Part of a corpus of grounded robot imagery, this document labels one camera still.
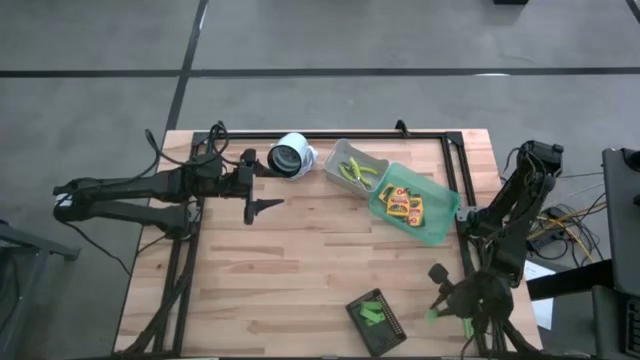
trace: butcher block tabletop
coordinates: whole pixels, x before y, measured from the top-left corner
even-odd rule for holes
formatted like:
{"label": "butcher block tabletop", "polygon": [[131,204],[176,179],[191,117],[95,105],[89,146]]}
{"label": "butcher block tabletop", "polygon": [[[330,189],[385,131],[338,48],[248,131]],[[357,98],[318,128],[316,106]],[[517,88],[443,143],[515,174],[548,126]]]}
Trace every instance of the butcher block tabletop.
{"label": "butcher block tabletop", "polygon": [[[464,136],[478,205],[500,190],[495,158],[485,129]],[[193,131],[169,131],[167,155],[187,160]],[[310,140],[318,151],[314,169],[299,180],[256,178],[254,198],[285,199],[243,223],[244,201],[206,199],[191,289],[182,356],[369,356],[345,306],[379,288],[407,340],[386,356],[459,355],[466,339],[462,320],[425,320],[438,296],[428,272],[443,264],[451,281],[463,278],[455,227],[437,247],[427,247],[375,217],[366,200],[327,181],[323,164],[336,140]],[[262,163],[273,140],[231,140],[225,151],[238,159],[255,148]],[[430,139],[352,140],[376,158],[401,163],[447,186],[441,143]],[[457,184],[466,201],[458,156],[452,146]],[[175,167],[161,162],[159,170]],[[151,206],[164,206],[152,201]],[[162,233],[144,229],[139,246]],[[171,241],[163,240],[135,261],[114,350],[130,345],[161,302]],[[526,285],[513,290],[511,321],[540,348]],[[173,339],[173,321],[165,347]],[[477,353],[475,343],[467,355]]]}

